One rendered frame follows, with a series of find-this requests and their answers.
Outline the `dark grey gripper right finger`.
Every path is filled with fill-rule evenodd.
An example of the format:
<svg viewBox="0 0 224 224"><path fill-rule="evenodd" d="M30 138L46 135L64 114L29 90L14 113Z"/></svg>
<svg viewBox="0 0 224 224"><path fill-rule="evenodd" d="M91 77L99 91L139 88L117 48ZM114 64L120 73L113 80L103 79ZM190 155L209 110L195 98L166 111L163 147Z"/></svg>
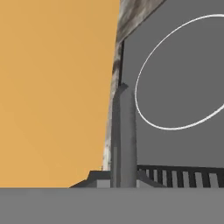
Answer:
<svg viewBox="0 0 224 224"><path fill-rule="evenodd" d="M127 84L123 83L121 88L121 188L136 188L138 179L151 187L163 187L163 185L149 179L143 171L137 170L135 96L133 90Z"/></svg>

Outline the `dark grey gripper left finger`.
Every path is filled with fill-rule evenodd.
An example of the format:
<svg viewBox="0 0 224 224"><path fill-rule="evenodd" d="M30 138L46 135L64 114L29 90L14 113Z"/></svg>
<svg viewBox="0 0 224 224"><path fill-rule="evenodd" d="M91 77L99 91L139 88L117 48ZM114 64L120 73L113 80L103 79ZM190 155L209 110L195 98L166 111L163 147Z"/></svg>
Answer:
<svg viewBox="0 0 224 224"><path fill-rule="evenodd" d="M120 96L122 87L115 91L112 101L111 137L110 137L110 170L90 171L87 178L72 185L72 188L99 188L105 181L106 187L119 186L119 167L121 158L121 128L120 128Z"/></svg>

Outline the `grey stove top, white rings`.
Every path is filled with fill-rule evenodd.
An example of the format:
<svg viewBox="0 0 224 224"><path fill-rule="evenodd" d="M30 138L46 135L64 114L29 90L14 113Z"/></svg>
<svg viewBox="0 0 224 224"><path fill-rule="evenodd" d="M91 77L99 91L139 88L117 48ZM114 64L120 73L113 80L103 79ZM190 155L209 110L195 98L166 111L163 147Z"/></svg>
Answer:
<svg viewBox="0 0 224 224"><path fill-rule="evenodd" d="M224 0L164 0L124 41L137 163L168 187L224 187Z"/></svg>

